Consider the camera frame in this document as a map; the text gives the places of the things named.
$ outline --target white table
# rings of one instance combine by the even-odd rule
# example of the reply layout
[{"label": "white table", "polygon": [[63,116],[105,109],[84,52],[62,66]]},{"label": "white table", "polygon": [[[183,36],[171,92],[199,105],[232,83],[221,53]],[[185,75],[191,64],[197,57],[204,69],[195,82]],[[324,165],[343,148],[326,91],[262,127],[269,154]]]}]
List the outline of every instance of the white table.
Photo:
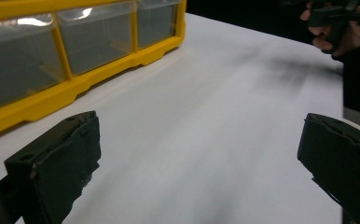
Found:
[{"label": "white table", "polygon": [[312,46],[187,14],[181,48],[0,136],[0,178],[41,133],[96,110],[101,167],[64,223],[340,224],[297,160],[308,113],[341,118],[340,70]]}]

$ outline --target plastic drawer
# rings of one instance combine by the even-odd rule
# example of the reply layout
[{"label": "plastic drawer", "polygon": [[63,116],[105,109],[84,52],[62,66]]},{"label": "plastic drawer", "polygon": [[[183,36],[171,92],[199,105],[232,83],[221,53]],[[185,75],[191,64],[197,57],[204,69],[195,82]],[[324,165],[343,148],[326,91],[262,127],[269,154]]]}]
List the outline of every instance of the plastic drawer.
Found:
[{"label": "plastic drawer", "polygon": [[140,49],[174,36],[177,4],[182,0],[137,0]]},{"label": "plastic drawer", "polygon": [[64,80],[51,14],[0,21],[0,106]]},{"label": "plastic drawer", "polygon": [[80,75],[132,53],[132,1],[58,12],[70,68]]}]

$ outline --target finger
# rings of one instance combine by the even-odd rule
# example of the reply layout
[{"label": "finger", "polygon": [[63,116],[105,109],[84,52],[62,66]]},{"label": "finger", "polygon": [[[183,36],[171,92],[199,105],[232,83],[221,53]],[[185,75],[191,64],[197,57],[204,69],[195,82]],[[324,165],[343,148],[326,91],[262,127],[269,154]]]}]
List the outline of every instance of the finger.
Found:
[{"label": "finger", "polygon": [[328,35],[331,30],[331,26],[323,26],[323,27],[320,27],[320,29],[322,29],[322,33],[324,35]]},{"label": "finger", "polygon": [[334,53],[332,53],[332,56],[339,57],[340,55],[343,55],[345,52],[343,50],[335,50]]},{"label": "finger", "polygon": [[326,41],[324,36],[318,36],[314,38],[312,43],[318,49],[322,49],[322,50],[332,49],[332,44]]},{"label": "finger", "polygon": [[360,13],[360,6],[357,6],[357,7],[355,8],[355,12],[356,12],[356,13]]},{"label": "finger", "polygon": [[309,17],[311,16],[311,11],[310,10],[305,10],[302,12],[301,16],[299,17],[302,21],[307,21],[309,19]]},{"label": "finger", "polygon": [[307,8],[307,9],[311,9],[311,8],[312,8],[312,4],[313,4],[312,1],[308,2],[308,4],[306,4],[306,8]]},{"label": "finger", "polygon": [[309,27],[309,31],[314,35],[323,35],[322,27]]}]

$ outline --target person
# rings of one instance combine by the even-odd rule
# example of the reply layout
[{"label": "person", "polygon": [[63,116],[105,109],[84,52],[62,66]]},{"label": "person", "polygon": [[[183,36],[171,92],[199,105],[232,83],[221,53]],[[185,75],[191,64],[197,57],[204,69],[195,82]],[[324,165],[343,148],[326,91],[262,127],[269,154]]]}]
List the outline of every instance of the person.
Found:
[{"label": "person", "polygon": [[[313,2],[309,2],[300,15],[303,21],[311,16]],[[321,50],[332,49],[332,44],[326,38],[330,26],[309,27],[316,37],[312,44]],[[337,49],[332,53],[334,60],[343,62],[343,117],[360,125],[360,26],[356,21],[349,21]]]}]

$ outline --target black background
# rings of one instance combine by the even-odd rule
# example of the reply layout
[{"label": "black background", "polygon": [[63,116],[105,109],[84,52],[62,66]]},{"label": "black background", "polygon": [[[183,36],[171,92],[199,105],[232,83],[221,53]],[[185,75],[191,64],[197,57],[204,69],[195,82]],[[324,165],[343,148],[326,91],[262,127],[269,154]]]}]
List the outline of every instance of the black background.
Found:
[{"label": "black background", "polygon": [[281,6],[280,0],[187,0],[187,12],[310,44],[313,35],[299,19],[306,3]]}]

